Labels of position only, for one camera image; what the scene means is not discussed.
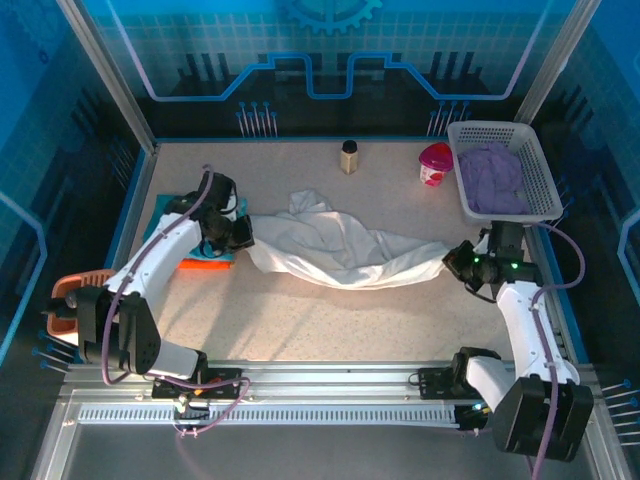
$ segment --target blue enclosure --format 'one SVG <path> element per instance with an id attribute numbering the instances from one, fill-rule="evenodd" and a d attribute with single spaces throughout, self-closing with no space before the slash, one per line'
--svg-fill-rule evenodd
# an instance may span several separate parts
<path id="1" fill-rule="evenodd" d="M 42 304 L 61 276 L 112 266 L 168 142 L 436 141 L 453 121 L 531 123 L 563 202 L 552 224 L 588 266 L 558 294 L 567 350 L 603 387 L 640 385 L 640 2 L 580 20 L 598 3 L 0 0 L 0 405 L 6 431 L 20 426 L 0 478 L 30 475 L 66 368 L 38 354 Z M 536 235 L 554 281 L 573 279 L 571 249 Z M 640 448 L 624 452 L 638 475 Z"/>

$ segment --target small bottle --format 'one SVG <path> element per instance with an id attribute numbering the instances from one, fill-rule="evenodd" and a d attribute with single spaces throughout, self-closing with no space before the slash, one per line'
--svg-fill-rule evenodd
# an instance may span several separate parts
<path id="1" fill-rule="evenodd" d="M 358 168 L 358 144 L 353 140 L 347 140 L 342 144 L 340 168 L 347 175 L 351 175 Z"/>

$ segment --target work table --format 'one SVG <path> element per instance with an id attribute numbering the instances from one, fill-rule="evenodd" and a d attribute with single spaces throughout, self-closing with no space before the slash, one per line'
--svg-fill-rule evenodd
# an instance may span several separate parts
<path id="1" fill-rule="evenodd" d="M 368 229 L 450 247 L 477 240 L 480 227 L 463 221 L 455 175 L 437 188 L 420 183 L 418 155 L 426 142 L 358 142 L 359 167 L 349 176 L 340 170 L 340 146 L 163 144 L 132 252 L 142 244 L 156 196 L 196 190 L 205 163 L 236 182 L 249 214 L 286 211 L 292 192 L 313 188 Z M 512 358 L 497 307 L 469 295 L 446 270 L 407 287 L 344 291 L 261 273 L 240 252 L 231 270 L 177 271 L 156 319 L 164 338 L 211 359 L 449 360 L 461 346 Z"/>

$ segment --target black cap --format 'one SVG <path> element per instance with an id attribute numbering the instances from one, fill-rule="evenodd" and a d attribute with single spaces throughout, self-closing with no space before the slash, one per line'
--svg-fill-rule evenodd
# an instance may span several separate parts
<path id="1" fill-rule="evenodd" d="M 344 153 L 356 153 L 358 151 L 358 144 L 353 140 L 347 140 L 342 144 L 342 151 Z"/>

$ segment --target white cloth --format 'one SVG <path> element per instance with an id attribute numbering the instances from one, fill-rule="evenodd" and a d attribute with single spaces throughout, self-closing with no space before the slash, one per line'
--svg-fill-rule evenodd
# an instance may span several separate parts
<path id="1" fill-rule="evenodd" d="M 291 194 L 289 212 L 252 215 L 249 255 L 262 272 L 289 272 L 327 287 L 376 290 L 435 278 L 449 251 L 393 233 L 367 230 L 334 212 L 313 190 Z"/>

